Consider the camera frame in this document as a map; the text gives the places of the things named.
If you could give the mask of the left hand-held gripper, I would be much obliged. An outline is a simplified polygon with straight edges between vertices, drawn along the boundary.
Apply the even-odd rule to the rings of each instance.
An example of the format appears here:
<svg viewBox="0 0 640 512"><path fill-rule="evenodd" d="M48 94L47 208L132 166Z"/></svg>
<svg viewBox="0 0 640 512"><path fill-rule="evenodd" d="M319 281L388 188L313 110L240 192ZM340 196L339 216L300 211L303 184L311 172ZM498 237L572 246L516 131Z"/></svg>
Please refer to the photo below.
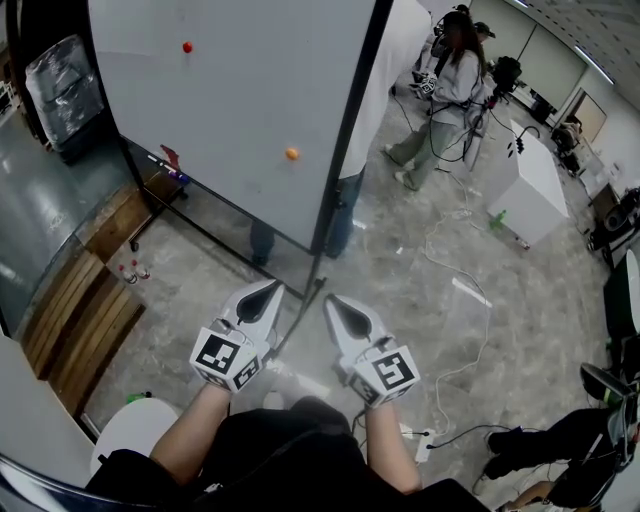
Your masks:
<svg viewBox="0 0 640 512"><path fill-rule="evenodd" d="M274 343L284 283L263 280L234 292L221 317L203 327L189 362L209 384L237 394L263 369Z"/></svg>

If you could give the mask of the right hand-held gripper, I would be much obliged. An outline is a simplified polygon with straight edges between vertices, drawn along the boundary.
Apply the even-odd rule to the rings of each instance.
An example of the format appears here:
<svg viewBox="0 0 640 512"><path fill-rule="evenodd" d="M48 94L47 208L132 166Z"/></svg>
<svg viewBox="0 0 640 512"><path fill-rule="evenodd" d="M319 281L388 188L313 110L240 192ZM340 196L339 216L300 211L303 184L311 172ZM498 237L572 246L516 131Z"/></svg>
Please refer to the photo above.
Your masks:
<svg viewBox="0 0 640 512"><path fill-rule="evenodd" d="M374 409L403 396L419 381L406 345L399 346L380 316L364 303L329 294L323 311L331 340L339 351L336 372L366 408Z"/></svg>

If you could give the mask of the white whiteboard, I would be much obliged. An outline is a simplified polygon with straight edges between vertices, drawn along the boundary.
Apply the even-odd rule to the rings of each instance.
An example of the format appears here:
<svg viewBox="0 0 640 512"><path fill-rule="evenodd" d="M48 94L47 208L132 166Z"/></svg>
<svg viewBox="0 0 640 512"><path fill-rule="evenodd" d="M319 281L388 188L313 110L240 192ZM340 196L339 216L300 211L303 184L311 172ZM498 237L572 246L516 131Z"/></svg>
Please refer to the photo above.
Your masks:
<svg viewBox="0 0 640 512"><path fill-rule="evenodd" d="M293 291L307 310L323 285L339 174L393 0L86 5L122 154L143 150L310 255L306 285ZM179 155L179 170L161 144Z"/></svg>

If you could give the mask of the person's left forearm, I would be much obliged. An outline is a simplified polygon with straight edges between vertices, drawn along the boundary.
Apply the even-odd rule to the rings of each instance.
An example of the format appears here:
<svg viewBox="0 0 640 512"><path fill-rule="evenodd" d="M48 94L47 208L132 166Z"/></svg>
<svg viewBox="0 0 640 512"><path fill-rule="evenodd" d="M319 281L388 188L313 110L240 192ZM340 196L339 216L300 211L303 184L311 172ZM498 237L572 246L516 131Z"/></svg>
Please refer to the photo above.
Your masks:
<svg viewBox="0 0 640 512"><path fill-rule="evenodd" d="M217 430L227 416L231 394L205 384L151 451L151 459L179 484L200 473Z"/></svg>

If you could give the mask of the person's right forearm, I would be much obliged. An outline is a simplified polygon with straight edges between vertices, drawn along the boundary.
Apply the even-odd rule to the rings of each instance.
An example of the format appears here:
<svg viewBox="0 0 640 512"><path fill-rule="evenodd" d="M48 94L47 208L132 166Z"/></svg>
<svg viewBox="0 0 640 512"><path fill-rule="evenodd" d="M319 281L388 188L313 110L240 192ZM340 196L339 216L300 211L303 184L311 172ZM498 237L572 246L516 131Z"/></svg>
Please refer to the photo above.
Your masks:
<svg viewBox="0 0 640 512"><path fill-rule="evenodd" d="M386 483L407 495L422 489L414 459L405 446L392 402L365 413L367 464Z"/></svg>

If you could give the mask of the white power strip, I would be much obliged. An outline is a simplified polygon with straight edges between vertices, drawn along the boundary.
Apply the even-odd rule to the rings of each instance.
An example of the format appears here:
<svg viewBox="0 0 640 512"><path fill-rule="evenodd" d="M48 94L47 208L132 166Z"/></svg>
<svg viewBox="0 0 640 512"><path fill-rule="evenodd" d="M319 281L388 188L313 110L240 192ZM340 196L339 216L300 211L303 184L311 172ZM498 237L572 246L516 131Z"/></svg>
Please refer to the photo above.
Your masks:
<svg viewBox="0 0 640 512"><path fill-rule="evenodd" d="M415 462L417 465L426 463L431 453L431 445L436 437L435 432L426 429L417 435L419 442L415 453Z"/></svg>

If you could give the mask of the person's black shirt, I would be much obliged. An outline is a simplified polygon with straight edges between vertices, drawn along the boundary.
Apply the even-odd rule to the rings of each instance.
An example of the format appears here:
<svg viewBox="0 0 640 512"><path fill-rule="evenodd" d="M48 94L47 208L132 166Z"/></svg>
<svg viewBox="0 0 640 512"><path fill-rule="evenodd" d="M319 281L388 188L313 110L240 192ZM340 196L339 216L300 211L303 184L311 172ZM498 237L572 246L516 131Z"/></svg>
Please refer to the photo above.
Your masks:
<svg viewBox="0 0 640 512"><path fill-rule="evenodd" d="M366 464L341 414L309 401L226 418L189 484L121 449L86 489L162 512L489 512L452 479L396 490Z"/></svg>

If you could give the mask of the white round stool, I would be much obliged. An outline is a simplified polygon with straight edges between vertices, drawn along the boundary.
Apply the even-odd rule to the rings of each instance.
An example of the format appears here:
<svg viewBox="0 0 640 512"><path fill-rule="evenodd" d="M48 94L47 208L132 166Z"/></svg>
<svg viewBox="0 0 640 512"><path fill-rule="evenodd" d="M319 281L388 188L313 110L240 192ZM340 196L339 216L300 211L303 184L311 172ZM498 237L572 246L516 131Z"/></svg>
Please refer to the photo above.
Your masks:
<svg viewBox="0 0 640 512"><path fill-rule="evenodd" d="M91 475L116 450L149 456L179 414L174 406L158 398L141 398L122 407L98 436L90 461Z"/></svg>

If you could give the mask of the wooden plank platform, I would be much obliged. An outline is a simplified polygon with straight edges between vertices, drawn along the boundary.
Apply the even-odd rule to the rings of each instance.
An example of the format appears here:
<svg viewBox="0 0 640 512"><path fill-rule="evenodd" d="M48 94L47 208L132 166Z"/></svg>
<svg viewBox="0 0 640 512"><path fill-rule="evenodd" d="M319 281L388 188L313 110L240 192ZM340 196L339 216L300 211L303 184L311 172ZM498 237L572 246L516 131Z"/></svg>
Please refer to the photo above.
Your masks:
<svg viewBox="0 0 640 512"><path fill-rule="evenodd" d="M35 377L75 419L145 310L107 263L147 216L131 185L91 214L45 273L21 335Z"/></svg>

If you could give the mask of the white table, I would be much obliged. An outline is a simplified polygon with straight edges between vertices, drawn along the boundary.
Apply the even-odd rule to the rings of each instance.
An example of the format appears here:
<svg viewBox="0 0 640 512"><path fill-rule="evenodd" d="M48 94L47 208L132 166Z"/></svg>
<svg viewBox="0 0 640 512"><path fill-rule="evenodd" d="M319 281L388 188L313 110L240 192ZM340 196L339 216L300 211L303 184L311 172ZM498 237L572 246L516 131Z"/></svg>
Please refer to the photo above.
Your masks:
<svg viewBox="0 0 640 512"><path fill-rule="evenodd" d="M49 384L35 377L21 346L0 333L0 454L83 488L93 449Z"/></svg>

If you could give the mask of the plastic-wrapped dark cabinet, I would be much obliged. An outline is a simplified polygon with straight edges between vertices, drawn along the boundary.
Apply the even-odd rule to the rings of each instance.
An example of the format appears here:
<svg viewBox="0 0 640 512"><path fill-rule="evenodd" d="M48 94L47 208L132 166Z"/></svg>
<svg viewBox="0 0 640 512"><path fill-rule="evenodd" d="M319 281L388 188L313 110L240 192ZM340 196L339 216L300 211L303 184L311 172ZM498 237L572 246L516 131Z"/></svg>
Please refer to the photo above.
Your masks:
<svg viewBox="0 0 640 512"><path fill-rule="evenodd" d="M79 36L60 40L32 61L26 87L47 140L63 162L75 162L96 143L104 128L104 103Z"/></svg>

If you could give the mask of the white box pedestal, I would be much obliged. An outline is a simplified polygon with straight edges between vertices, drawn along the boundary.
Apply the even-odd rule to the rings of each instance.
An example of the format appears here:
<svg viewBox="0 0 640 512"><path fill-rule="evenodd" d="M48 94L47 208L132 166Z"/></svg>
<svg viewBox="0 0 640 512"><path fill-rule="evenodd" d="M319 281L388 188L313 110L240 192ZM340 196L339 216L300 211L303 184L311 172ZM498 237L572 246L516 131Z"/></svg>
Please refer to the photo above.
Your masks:
<svg viewBox="0 0 640 512"><path fill-rule="evenodd" d="M533 246L569 219L551 152L511 120L496 138L484 198L488 214Z"/></svg>

